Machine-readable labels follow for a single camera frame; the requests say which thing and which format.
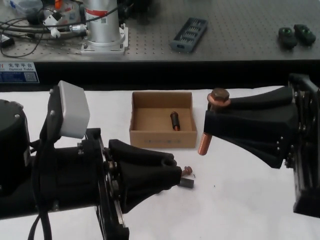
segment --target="blue label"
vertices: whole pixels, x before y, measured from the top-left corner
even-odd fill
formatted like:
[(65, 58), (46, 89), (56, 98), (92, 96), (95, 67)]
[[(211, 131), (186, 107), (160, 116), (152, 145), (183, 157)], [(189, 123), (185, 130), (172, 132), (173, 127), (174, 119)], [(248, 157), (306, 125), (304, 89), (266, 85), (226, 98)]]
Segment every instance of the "blue label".
[(0, 84), (38, 84), (39, 79), (34, 71), (0, 71)]

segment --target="white table surface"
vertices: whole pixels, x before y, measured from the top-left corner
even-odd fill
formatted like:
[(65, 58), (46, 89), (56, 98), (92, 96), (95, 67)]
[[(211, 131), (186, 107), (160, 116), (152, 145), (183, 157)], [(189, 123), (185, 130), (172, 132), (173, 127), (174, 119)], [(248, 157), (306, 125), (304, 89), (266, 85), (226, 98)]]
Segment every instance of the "white table surface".
[[(277, 87), (231, 89), (231, 97), (267, 92)], [(206, 96), (193, 90), (197, 146), (204, 126)], [(86, 92), (89, 128), (101, 128), (109, 139), (130, 143), (131, 91)], [(1, 93), (0, 99), (24, 105), (30, 138), (38, 139), (47, 114), (48, 92)], [(62, 138), (56, 147), (78, 140)], [(319, 240), (320, 219), (293, 213), (293, 170), (268, 167), (246, 150), (213, 137), (206, 156), (197, 149), (163, 149), (178, 165), (191, 166), (194, 189), (175, 186), (154, 195), (124, 216), (131, 240)], [(102, 240), (93, 207), (50, 213), (54, 240)], [(36, 216), (0, 221), (0, 240), (26, 240)], [(41, 224), (36, 240), (43, 239)]]

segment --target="copper bolt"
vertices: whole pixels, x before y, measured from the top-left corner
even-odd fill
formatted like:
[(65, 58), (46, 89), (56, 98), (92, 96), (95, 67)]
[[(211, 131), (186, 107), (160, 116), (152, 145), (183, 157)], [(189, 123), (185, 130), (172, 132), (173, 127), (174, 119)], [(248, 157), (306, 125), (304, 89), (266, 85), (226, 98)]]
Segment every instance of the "copper bolt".
[[(227, 90), (223, 88), (213, 89), (212, 92), (208, 94), (206, 98), (211, 104), (210, 111), (218, 111), (221, 108), (227, 107), (231, 103), (229, 97), (230, 97), (230, 94)], [(198, 149), (198, 154), (202, 156), (207, 154), (211, 139), (212, 139), (211, 134), (206, 132), (202, 134), (200, 146)]]
[(192, 174), (192, 168), (190, 166), (185, 166), (184, 170), (181, 173), (181, 177), (185, 175), (190, 175), (190, 174)]

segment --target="label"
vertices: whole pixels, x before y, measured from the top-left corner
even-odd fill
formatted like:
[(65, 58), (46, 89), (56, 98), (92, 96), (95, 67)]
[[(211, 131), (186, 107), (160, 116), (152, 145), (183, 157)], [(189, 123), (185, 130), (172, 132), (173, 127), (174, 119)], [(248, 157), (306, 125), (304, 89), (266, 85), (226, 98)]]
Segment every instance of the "label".
[(33, 62), (0, 62), (0, 84), (38, 84)]
[[(85, 17), (87, 20), (95, 19), (97, 17), (104, 16), (108, 13), (108, 11), (96, 11), (96, 10), (89, 10), (85, 9)], [(97, 23), (97, 24), (108, 24), (108, 16), (105, 16), (103, 18), (94, 20), (92, 22)]]
[(8, 38), (7, 36), (1, 35), (1, 42), (7, 41), (7, 40), (9, 40), (9, 39), (10, 39), (10, 38)]

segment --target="open cardboard box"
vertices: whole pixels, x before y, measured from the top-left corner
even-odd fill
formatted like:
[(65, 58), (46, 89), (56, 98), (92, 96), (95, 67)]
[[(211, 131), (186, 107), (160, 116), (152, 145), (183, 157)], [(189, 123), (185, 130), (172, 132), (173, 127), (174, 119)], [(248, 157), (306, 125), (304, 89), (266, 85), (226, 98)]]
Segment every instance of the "open cardboard box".
[[(179, 115), (180, 131), (170, 114)], [(197, 127), (191, 92), (135, 91), (132, 93), (130, 143), (138, 148), (195, 148)]]

